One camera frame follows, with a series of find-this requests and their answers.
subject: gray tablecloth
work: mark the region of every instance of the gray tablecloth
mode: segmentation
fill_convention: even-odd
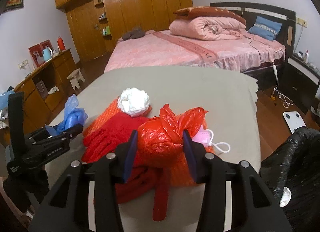
[[[256,80],[242,73],[213,68],[183,66],[130,67],[112,70],[100,76],[78,96],[80,107],[87,112],[88,126],[109,103],[128,87],[145,90],[152,111],[158,116],[160,108],[169,103],[180,114],[193,107],[203,107],[208,128],[214,132],[213,142],[227,142],[231,151],[220,154],[224,161],[238,163],[248,160],[256,171],[260,168],[260,140],[256,119]],[[61,112],[51,125],[63,119]],[[52,186],[74,159],[80,159],[84,146],[79,135],[70,143],[71,150],[46,165]],[[119,206],[124,231],[184,232],[196,231],[204,186],[171,188],[167,217],[152,221],[153,196],[150,191]],[[231,186],[227,183],[225,230],[231,224]]]

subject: bed headboard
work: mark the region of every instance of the bed headboard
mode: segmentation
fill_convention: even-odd
[[[257,16],[281,23],[282,27],[276,40],[285,46],[286,60],[289,55],[293,54],[296,36],[296,13],[294,11],[249,2],[217,2],[210,3],[210,6],[227,9],[242,16],[247,21],[246,30],[255,24]]]

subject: red bottle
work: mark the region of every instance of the red bottle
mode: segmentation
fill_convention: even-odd
[[[66,47],[64,46],[63,40],[61,37],[58,37],[58,46],[60,48],[61,51],[64,51],[66,49]]]

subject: bathroom scale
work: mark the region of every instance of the bathroom scale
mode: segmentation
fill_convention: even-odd
[[[296,131],[297,128],[306,126],[302,117],[297,111],[284,112],[283,116],[292,134]]]

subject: pink mask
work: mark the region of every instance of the pink mask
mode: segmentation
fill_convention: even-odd
[[[231,149],[230,145],[226,142],[220,142],[217,144],[214,144],[212,142],[213,140],[213,132],[210,129],[203,129],[203,125],[201,125],[198,133],[192,138],[193,142],[197,142],[197,143],[201,143],[203,144],[205,147],[208,146],[214,146],[216,149],[218,149],[220,152],[222,153],[228,153]],[[222,150],[220,147],[218,147],[218,145],[224,144],[228,147],[227,151]]]

